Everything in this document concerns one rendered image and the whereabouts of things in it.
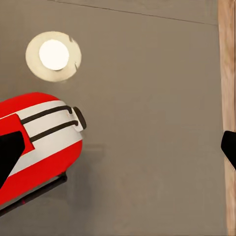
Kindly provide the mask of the radio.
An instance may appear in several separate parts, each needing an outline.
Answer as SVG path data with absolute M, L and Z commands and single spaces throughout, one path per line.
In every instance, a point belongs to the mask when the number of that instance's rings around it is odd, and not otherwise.
M 86 128 L 81 111 L 40 92 L 0 102 L 0 136 L 21 131 L 25 150 L 0 189 L 0 205 L 45 181 L 55 181 L 0 209 L 0 216 L 67 182 L 66 170 L 82 148 L 80 131 Z

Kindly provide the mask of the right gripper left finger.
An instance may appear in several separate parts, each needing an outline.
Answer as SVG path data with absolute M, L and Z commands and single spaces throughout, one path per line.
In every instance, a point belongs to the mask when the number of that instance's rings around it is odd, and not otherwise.
M 21 131 L 0 136 L 0 189 L 25 150 Z

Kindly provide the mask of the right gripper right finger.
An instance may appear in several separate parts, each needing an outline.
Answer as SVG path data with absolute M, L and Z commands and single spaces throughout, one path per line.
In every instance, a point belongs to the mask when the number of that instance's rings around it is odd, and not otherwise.
M 225 131 L 221 142 L 221 148 L 236 169 L 236 132 Z

